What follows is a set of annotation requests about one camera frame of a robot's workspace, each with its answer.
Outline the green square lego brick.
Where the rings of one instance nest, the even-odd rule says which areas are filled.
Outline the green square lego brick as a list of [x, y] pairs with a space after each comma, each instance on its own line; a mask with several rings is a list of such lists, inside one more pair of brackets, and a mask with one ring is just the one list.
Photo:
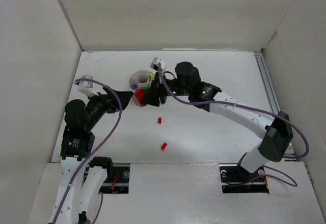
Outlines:
[[147, 93], [149, 91], [150, 87], [142, 87], [142, 90], [144, 91], [144, 93]]

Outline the purple square lego brick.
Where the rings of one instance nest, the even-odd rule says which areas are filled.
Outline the purple square lego brick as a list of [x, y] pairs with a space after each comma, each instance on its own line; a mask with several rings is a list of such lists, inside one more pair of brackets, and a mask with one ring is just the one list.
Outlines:
[[131, 85], [130, 87], [131, 87], [132, 90], [137, 89], [137, 85], [136, 84], [135, 85]]

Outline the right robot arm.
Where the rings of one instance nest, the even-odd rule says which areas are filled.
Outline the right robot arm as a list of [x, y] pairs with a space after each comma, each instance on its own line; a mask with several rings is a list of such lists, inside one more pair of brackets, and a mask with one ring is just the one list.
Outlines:
[[275, 115], [239, 102], [221, 88], [203, 82], [198, 69], [190, 62], [178, 63], [173, 79], [165, 77], [166, 63], [162, 59], [155, 58], [150, 67], [156, 74], [141, 100], [143, 104], [160, 106], [168, 96], [186, 96], [185, 104], [223, 116], [253, 132], [261, 142], [239, 160], [237, 167], [242, 173], [252, 174], [270, 161], [282, 160], [293, 138], [288, 114], [281, 111]]

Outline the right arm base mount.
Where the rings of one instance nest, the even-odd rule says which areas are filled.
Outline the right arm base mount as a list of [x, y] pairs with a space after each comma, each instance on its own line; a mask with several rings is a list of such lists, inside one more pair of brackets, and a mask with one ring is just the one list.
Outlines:
[[223, 193], [269, 193], [264, 167], [254, 173], [241, 170], [236, 164], [220, 164]]

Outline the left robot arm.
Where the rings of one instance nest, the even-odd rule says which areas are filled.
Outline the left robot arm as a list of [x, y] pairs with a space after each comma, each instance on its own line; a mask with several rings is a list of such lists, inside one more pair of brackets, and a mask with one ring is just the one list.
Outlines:
[[61, 179], [49, 223], [91, 223], [91, 210], [104, 181], [113, 175], [109, 157], [92, 157], [92, 129], [104, 114], [126, 109], [132, 92], [104, 89], [88, 103], [74, 99], [65, 106], [61, 144]]

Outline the yellow-green lego brick large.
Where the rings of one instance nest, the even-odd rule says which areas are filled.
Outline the yellow-green lego brick large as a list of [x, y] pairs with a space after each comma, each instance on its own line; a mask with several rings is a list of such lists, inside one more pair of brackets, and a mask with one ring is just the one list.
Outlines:
[[152, 83], [152, 81], [155, 79], [155, 75], [153, 73], [148, 73], [148, 79], [149, 79], [149, 82]]

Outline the purple red lego assembly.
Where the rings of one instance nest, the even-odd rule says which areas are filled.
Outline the purple red lego assembly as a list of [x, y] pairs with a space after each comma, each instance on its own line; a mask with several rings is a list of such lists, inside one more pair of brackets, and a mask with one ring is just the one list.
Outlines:
[[145, 97], [145, 92], [143, 91], [142, 88], [138, 88], [134, 92], [132, 99], [133, 99], [135, 105], [137, 105], [139, 107], [143, 107], [143, 106], [146, 106], [145, 103], [142, 103], [142, 100], [144, 97]]

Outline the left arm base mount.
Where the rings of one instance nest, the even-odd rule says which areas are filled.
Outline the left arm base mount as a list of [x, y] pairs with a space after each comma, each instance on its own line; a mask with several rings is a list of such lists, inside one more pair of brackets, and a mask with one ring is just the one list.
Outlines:
[[109, 157], [94, 157], [86, 167], [84, 181], [89, 175], [91, 166], [100, 166], [107, 171], [107, 178], [100, 188], [101, 193], [127, 194], [129, 192], [129, 163], [113, 163], [112, 159]]

